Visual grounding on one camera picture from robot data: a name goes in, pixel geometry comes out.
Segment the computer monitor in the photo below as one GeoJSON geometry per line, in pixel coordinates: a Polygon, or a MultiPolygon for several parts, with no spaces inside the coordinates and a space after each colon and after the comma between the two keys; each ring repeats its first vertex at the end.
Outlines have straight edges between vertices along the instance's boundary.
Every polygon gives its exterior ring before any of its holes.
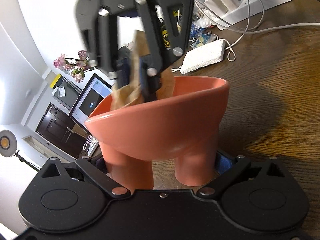
{"type": "Polygon", "coordinates": [[[69,117],[83,130],[90,134],[84,122],[88,119],[89,115],[98,106],[98,104],[111,93],[111,91],[111,85],[109,83],[97,74],[93,74],[71,108],[69,117]]]}

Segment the bowl leg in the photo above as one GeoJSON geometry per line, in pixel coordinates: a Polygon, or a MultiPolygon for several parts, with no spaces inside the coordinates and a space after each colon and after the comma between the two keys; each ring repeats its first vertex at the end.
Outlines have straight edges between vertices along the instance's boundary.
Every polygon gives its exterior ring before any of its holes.
{"type": "Polygon", "coordinates": [[[110,177],[131,191],[153,189],[152,163],[129,157],[109,145],[100,143],[110,177]]]}
{"type": "Polygon", "coordinates": [[[174,159],[175,175],[179,182],[196,187],[212,180],[218,146],[218,130],[209,138],[190,147],[184,155],[174,159]]]}

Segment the sticker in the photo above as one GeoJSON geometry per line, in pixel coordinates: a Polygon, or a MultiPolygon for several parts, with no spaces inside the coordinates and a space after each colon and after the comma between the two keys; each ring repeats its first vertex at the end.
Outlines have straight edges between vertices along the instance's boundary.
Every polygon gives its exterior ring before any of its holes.
{"type": "Polygon", "coordinates": [[[59,88],[59,97],[65,97],[66,91],[64,90],[64,87],[59,88]]]}

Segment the lamp head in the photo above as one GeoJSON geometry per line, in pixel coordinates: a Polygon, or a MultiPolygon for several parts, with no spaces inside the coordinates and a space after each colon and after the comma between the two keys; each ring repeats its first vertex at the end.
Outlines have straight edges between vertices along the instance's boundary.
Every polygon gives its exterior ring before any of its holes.
{"type": "Polygon", "coordinates": [[[0,132],[0,154],[4,157],[12,157],[17,150],[17,139],[9,130],[0,132]]]}

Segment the brown paper bag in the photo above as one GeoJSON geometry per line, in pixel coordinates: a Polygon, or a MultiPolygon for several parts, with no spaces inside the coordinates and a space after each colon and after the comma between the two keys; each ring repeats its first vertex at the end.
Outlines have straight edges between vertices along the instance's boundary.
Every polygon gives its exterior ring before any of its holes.
{"type": "MultiPolygon", "coordinates": [[[[141,95],[140,75],[139,75],[139,57],[149,55],[150,51],[147,44],[145,33],[136,31],[133,51],[131,53],[131,75],[130,84],[118,89],[117,85],[112,87],[112,104],[110,110],[116,110],[121,107],[128,107],[144,102],[141,95]]],[[[174,76],[171,68],[167,68],[161,73],[161,88],[156,92],[157,99],[172,97],[174,89],[174,76]]]]}

